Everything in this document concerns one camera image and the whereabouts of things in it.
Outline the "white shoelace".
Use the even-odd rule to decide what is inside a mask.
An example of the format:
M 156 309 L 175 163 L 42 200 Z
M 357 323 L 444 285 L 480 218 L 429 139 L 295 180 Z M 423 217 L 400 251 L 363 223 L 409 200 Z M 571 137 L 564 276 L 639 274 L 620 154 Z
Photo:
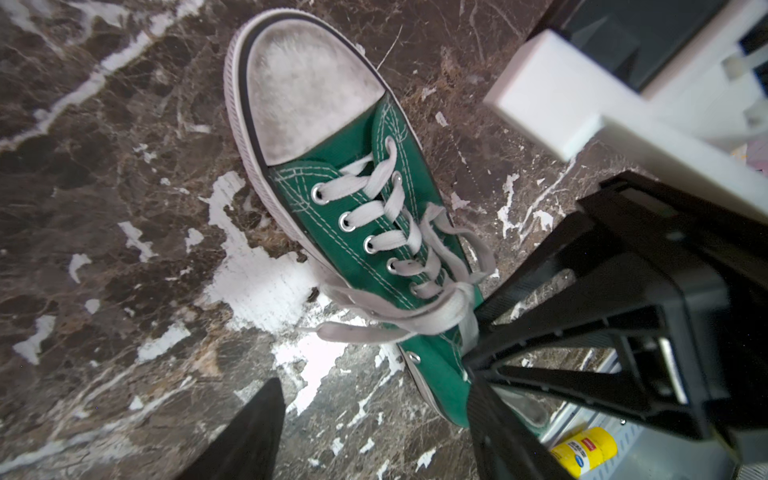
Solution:
M 368 255 L 399 248 L 408 249 L 407 259 L 390 258 L 386 270 L 399 277 L 425 276 L 425 282 L 413 284 L 412 293 L 426 304 L 405 310 L 382 297 L 363 290 L 328 285 L 328 296 L 366 314 L 372 325 L 352 326 L 324 322 L 314 328 L 323 340 L 352 344 L 401 342 L 416 335 L 438 335 L 453 327 L 461 334 L 461 348 L 468 351 L 479 339 L 479 325 L 474 314 L 475 287 L 492 274 L 496 263 L 492 251 L 470 230 L 454 227 L 444 207 L 426 206 L 416 220 L 406 207 L 406 190 L 396 170 L 399 156 L 396 141 L 384 141 L 387 158 L 370 175 L 364 169 L 373 162 L 368 154 L 342 168 L 342 175 L 315 185 L 311 200 L 318 205 L 363 193 L 366 201 L 339 216 L 338 226 L 351 233 L 376 220 L 385 219 L 393 228 L 370 235 L 363 242 Z

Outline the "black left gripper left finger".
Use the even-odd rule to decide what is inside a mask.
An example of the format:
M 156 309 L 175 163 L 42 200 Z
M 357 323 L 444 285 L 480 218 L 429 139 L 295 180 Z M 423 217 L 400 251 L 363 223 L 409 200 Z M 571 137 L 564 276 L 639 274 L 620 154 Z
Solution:
M 271 378 L 179 479 L 270 479 L 284 426 L 282 384 Z

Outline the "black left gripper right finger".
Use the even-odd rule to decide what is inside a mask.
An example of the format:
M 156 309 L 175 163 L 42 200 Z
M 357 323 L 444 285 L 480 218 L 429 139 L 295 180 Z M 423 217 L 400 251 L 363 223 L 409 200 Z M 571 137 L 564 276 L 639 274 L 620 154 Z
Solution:
M 470 387 L 467 416 L 481 479 L 573 479 L 480 377 Z

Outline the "green canvas sneaker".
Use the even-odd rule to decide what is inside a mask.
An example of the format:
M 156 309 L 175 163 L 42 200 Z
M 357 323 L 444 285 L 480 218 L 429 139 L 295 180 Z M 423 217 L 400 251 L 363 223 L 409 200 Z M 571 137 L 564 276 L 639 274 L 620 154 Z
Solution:
M 425 306 L 411 287 L 423 275 L 399 277 L 386 262 L 407 259 L 399 248 L 368 255 L 364 240 L 392 230 L 376 220 L 351 233 L 339 216 L 366 201 L 363 193 L 318 205 L 312 188 L 342 175 L 342 168 L 368 154 L 370 175 L 388 156 L 392 137 L 396 170 L 406 190 L 406 207 L 421 219 L 427 204 L 445 208 L 419 140 L 400 103 L 374 66 L 331 25 L 295 9 L 265 11 L 232 39 L 225 62 L 224 93 L 229 122 L 243 164 L 263 205 L 278 226 L 315 261 L 326 296 L 328 285 L 374 293 L 405 310 Z M 368 316 L 328 296 L 364 319 Z M 462 359 L 458 328 L 416 335 L 395 344 L 424 398 L 443 418 L 467 427 L 470 378 Z

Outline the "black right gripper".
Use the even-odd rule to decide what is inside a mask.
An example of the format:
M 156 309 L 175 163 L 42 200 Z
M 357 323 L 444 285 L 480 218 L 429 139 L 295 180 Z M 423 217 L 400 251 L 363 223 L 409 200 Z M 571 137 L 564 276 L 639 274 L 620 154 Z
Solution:
M 579 207 L 476 309 L 470 375 L 765 455 L 766 227 L 632 172 Z M 620 369 L 512 363 L 547 348 L 613 349 Z

